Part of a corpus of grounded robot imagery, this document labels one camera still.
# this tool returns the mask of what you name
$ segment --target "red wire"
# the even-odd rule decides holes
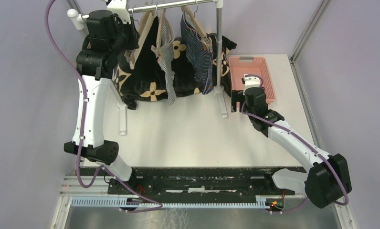
[[[281,199],[284,199],[285,197],[285,189],[283,189],[283,195],[281,196]]]

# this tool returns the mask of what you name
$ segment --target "clothes hanger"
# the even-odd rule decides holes
[[[153,24],[153,20],[157,16],[155,11],[147,11],[144,13],[144,15],[141,18],[141,21],[139,23],[138,27],[138,33],[139,33],[139,39],[138,39],[138,45],[139,48],[135,49],[133,52],[129,52],[127,55],[126,52],[126,57],[128,56],[129,60],[129,67],[131,69],[135,68],[135,63],[139,57],[139,54],[141,53],[142,47],[144,46],[145,40],[148,36],[148,33],[151,29],[151,26]]]
[[[159,27],[158,27],[158,35],[156,37],[156,48],[157,48],[157,50],[160,49],[160,46],[162,44],[162,29],[163,29],[163,25],[165,24],[165,19],[166,19],[165,13],[166,13],[166,9],[163,9],[160,17],[158,17],[159,18]]]
[[[186,13],[188,15],[188,18],[190,19],[191,23],[194,25],[194,29],[201,36],[203,43],[205,43],[205,44],[211,43],[211,40],[208,38],[206,32],[204,31],[204,29],[200,25],[199,21],[194,17],[194,13],[191,12],[190,8],[188,6],[182,6],[181,9],[184,13]]]

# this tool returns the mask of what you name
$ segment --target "pink basket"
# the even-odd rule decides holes
[[[231,70],[231,90],[243,90],[243,75],[255,74],[263,78],[267,104],[271,104],[276,99],[272,78],[270,77],[267,62],[264,57],[231,56],[229,58],[229,67]]]

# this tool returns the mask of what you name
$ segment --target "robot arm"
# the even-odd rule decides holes
[[[257,76],[245,75],[245,90],[237,91],[240,98],[232,104],[244,104],[241,112],[249,115],[253,127],[281,145],[308,173],[293,172],[288,169],[276,169],[269,178],[278,188],[286,188],[306,194],[319,208],[335,202],[343,192],[324,160],[329,162],[341,180],[347,193],[351,191],[351,182],[346,159],[337,154],[330,155],[299,135],[278,112],[269,110],[266,94]]]
[[[123,181],[130,179],[132,168],[118,155],[118,143],[104,140],[103,121],[107,91],[112,84],[113,70],[118,64],[117,56],[123,50],[138,48],[139,34],[134,24],[131,24],[126,7],[125,0],[111,0],[107,7],[111,11],[96,10],[89,15],[68,11],[75,27],[80,30],[85,23],[89,35],[76,58],[87,98],[84,99],[83,87],[79,82],[76,129],[72,141],[64,144],[65,152],[77,155],[79,142],[83,140],[81,156],[105,166]],[[79,129],[81,122],[84,123],[83,137]]]

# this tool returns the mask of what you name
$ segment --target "purple wall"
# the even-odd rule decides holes
[[[380,0],[335,0],[297,62],[325,149],[348,160],[360,228],[380,228]]]
[[[48,0],[0,1],[0,228],[49,228],[63,177],[63,152],[76,125],[76,76],[49,42]],[[55,40],[74,59],[83,41],[57,0]]]

